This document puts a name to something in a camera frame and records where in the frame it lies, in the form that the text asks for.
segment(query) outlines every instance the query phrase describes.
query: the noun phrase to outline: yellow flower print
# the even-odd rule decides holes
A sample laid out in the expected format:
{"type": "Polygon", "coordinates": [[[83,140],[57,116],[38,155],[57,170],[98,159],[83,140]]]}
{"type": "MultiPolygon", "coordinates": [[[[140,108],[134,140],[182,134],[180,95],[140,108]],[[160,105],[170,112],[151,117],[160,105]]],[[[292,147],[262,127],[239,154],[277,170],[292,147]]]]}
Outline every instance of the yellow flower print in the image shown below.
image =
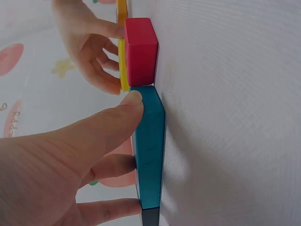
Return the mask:
{"type": "Polygon", "coordinates": [[[65,60],[58,60],[55,63],[56,68],[52,69],[52,74],[57,74],[60,79],[63,79],[66,77],[67,70],[74,70],[76,67],[71,65],[70,59],[65,60]]]}

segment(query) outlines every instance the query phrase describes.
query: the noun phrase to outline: toy block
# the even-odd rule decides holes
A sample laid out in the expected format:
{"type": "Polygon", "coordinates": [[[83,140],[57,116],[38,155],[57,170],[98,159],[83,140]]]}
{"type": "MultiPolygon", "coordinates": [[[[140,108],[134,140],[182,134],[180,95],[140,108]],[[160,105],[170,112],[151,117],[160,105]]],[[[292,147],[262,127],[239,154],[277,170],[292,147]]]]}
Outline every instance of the toy block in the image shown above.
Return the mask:
{"type": "Polygon", "coordinates": [[[132,135],[136,158],[136,187],[143,210],[157,208],[161,200],[165,110],[153,86],[131,87],[141,93],[142,119],[132,135]]]}
{"type": "Polygon", "coordinates": [[[127,80],[131,87],[154,83],[158,40],[149,18],[125,22],[127,80]]]}
{"type": "Polygon", "coordinates": [[[127,0],[116,1],[116,15],[117,15],[117,23],[121,26],[124,26],[125,19],[127,19],[128,17],[127,0]]]}
{"type": "Polygon", "coordinates": [[[121,89],[125,92],[128,92],[130,87],[127,82],[127,68],[126,68],[126,60],[124,55],[124,39],[118,40],[118,56],[119,56],[121,89]]]}
{"type": "Polygon", "coordinates": [[[159,225],[160,208],[152,208],[142,210],[141,220],[143,226],[158,226],[159,225]]]}

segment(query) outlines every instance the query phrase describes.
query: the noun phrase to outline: hand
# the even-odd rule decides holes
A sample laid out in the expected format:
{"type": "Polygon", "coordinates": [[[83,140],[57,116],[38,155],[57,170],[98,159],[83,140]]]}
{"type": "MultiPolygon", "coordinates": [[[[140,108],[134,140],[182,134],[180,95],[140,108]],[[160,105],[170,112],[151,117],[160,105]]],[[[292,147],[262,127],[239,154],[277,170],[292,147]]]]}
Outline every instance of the hand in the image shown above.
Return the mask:
{"type": "Polygon", "coordinates": [[[123,38],[124,28],[98,19],[81,0],[52,0],[52,9],[60,35],[71,60],[86,80],[111,94],[120,94],[120,79],[103,68],[119,70],[103,49],[118,55],[118,47],[108,37],[123,38]]]}
{"type": "Polygon", "coordinates": [[[0,139],[1,226],[96,226],[141,213],[137,199],[79,203],[91,181],[135,169],[131,155],[111,152],[134,132],[142,97],[130,92],[121,104],[65,128],[0,139]]]}

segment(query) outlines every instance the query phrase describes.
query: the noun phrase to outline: red block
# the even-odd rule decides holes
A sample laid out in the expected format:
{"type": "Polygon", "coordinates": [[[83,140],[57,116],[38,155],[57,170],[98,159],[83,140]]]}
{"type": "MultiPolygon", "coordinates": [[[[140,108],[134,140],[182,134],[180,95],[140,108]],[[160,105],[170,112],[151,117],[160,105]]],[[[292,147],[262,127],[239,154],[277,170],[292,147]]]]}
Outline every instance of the red block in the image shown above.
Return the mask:
{"type": "Polygon", "coordinates": [[[127,80],[131,87],[154,83],[158,40],[149,18],[125,21],[127,80]]]}

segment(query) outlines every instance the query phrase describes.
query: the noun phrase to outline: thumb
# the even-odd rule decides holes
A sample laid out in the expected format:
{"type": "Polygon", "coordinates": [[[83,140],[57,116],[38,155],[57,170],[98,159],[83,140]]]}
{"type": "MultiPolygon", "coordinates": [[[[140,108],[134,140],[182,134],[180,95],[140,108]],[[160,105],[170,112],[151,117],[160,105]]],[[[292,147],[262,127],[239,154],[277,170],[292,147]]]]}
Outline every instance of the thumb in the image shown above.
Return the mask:
{"type": "Polygon", "coordinates": [[[119,106],[53,131],[53,139],[66,147],[57,155],[67,156],[65,162],[84,176],[105,154],[133,134],[142,114],[142,96],[131,91],[119,106]]]}
{"type": "Polygon", "coordinates": [[[96,19],[91,24],[91,33],[100,34],[108,38],[124,38],[124,27],[113,22],[96,19]]]}

